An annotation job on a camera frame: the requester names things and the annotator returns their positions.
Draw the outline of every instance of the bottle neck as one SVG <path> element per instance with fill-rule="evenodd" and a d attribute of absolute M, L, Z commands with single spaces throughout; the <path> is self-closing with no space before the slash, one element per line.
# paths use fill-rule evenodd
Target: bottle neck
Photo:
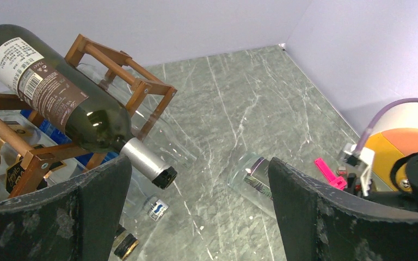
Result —
<path fill-rule="evenodd" d="M 116 152 L 117 154 L 119 154 L 122 150 L 122 148 L 124 148 L 124 146 L 126 146 L 127 142 L 131 139 L 135 138 L 134 135 L 130 134 L 128 136 L 117 136 L 116 139 L 114 140 L 113 144 L 112 144 L 112 148 L 114 149 L 114 152 Z"/>
<path fill-rule="evenodd" d="M 167 188 L 177 175 L 174 168 L 135 137 L 124 144 L 120 154 L 127 156 L 132 165 L 159 188 Z"/>
<path fill-rule="evenodd" d="M 158 198 L 156 196 L 150 196 L 146 199 L 145 204 L 143 205 L 144 211 L 149 211 L 152 207 L 155 206 L 156 202 L 158 202 Z"/>

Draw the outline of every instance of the gray marble floor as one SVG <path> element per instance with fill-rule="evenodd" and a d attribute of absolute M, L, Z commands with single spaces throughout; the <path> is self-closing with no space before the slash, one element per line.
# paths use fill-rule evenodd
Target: gray marble floor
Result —
<path fill-rule="evenodd" d="M 276 221 L 229 188 L 227 176 L 252 151 L 324 181 L 313 161 L 337 167 L 357 135 L 278 46 L 149 70 L 178 89 L 163 117 L 200 157 L 162 193 L 170 209 L 161 221 L 124 217 L 142 242 L 131 259 L 286 260 Z"/>

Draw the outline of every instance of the yellow panel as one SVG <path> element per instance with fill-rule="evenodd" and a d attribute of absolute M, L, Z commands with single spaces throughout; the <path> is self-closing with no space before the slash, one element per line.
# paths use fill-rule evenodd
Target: yellow panel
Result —
<path fill-rule="evenodd" d="M 379 176 L 389 187 L 397 191 L 398 189 L 392 185 L 390 181 L 390 170 L 394 163 L 403 158 L 405 155 L 401 153 L 392 143 L 390 143 L 382 133 L 371 136 L 365 147 L 372 149 L 376 154 L 372 166 L 373 172 Z M 399 184 L 400 180 L 406 178 L 405 166 L 403 165 L 397 172 L 396 180 Z"/>

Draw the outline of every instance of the bottle cap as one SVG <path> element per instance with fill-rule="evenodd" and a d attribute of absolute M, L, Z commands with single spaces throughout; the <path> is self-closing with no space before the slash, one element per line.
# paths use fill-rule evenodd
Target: bottle cap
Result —
<path fill-rule="evenodd" d="M 152 183 L 161 189 L 166 189 L 177 177 L 177 171 L 170 167 L 159 174 Z"/>
<path fill-rule="evenodd" d="M 138 239 L 129 233 L 114 250 L 115 256 L 123 261 L 126 260 L 137 247 L 138 243 Z"/>

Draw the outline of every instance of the white label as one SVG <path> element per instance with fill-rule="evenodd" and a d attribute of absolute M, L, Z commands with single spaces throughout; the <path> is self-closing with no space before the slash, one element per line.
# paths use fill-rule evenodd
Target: white label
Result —
<path fill-rule="evenodd" d="M 20 37 L 0 46 L 0 81 L 17 93 L 17 86 L 26 68 L 44 58 Z"/>
<path fill-rule="evenodd" d="M 148 211 L 148 216 L 153 220 L 158 221 L 169 208 L 169 205 L 164 203 L 162 200 L 157 200 L 153 207 Z"/>

